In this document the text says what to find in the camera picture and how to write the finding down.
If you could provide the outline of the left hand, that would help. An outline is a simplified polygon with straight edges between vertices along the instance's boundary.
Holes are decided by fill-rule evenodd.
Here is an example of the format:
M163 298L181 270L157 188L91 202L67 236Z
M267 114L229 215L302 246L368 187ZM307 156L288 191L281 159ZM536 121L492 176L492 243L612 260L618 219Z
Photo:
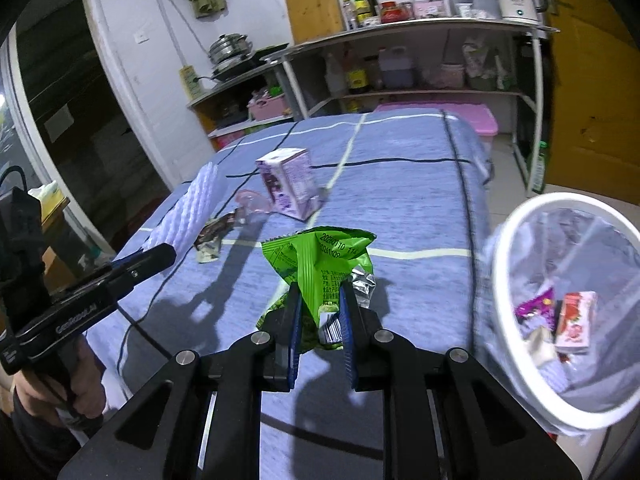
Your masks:
M70 390L75 395L73 409L79 415L95 419L106 405L102 385L104 368L84 336L79 337L75 349L77 364L70 374ZM59 382L48 376L40 379L32 370L20 370L13 377L13 385L22 407L30 416L55 427L63 426L56 410L65 408L67 396Z

